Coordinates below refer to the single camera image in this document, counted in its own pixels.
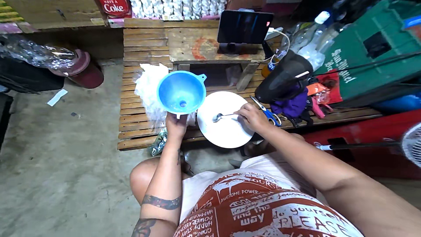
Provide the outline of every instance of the metal spoon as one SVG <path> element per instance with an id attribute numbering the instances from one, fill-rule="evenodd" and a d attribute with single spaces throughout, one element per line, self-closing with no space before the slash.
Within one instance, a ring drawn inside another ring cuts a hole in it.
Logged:
<path id="1" fill-rule="evenodd" d="M 215 117 L 212 119 L 212 121 L 214 123 L 218 122 L 219 120 L 221 120 L 222 116 L 228 116 L 228 115 L 234 115 L 234 113 L 232 114 L 227 114 L 227 115 L 222 115 L 222 113 L 218 113 L 217 115 L 215 115 Z"/>

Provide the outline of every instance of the tattoo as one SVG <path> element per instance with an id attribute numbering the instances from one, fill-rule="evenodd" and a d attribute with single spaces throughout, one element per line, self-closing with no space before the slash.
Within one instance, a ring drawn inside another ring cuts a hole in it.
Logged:
<path id="1" fill-rule="evenodd" d="M 165 200 L 146 194 L 142 201 L 143 204 L 150 204 L 166 210 L 175 210 L 181 206 L 181 196 L 174 200 Z"/>
<path id="2" fill-rule="evenodd" d="M 179 152 L 179 158 L 177 160 L 177 165 L 181 164 L 181 154 L 180 154 L 180 148 L 178 149 Z"/>
<path id="3" fill-rule="evenodd" d="M 132 237 L 148 237 L 151 234 L 151 227 L 156 219 L 139 219 L 134 227 Z"/>

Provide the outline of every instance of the red bucket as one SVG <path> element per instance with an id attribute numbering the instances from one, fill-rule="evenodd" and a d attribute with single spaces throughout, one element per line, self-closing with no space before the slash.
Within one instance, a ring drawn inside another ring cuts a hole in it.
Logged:
<path id="1" fill-rule="evenodd" d="M 74 64 L 70 68 L 63 68 L 60 70 L 50 71 L 59 76 L 66 76 L 78 85 L 92 89 L 101 85 L 104 81 L 104 75 L 93 63 L 88 52 L 80 49 L 75 50 L 77 58 L 74 59 Z"/>

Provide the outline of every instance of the bottle cap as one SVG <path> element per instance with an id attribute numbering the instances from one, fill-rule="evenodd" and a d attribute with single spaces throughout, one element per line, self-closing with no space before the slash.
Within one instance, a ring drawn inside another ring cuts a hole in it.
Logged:
<path id="1" fill-rule="evenodd" d="M 316 19 L 314 19 L 314 21 L 317 24 L 323 24 L 328 18 L 330 17 L 330 13 L 328 13 L 327 11 L 322 11 L 317 17 Z"/>

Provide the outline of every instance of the green box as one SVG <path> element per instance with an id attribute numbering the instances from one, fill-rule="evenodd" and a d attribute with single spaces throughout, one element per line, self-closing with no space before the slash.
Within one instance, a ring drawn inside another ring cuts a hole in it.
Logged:
<path id="1" fill-rule="evenodd" d="M 323 66 L 315 74 L 421 51 L 421 38 L 415 34 L 421 32 L 421 24 L 403 29 L 404 20 L 419 15 L 420 3 L 380 1 L 334 39 Z M 369 56 L 369 52 L 374 52 L 374 56 Z M 420 90 L 421 55 L 339 74 L 344 101 L 333 106 L 366 106 Z"/>

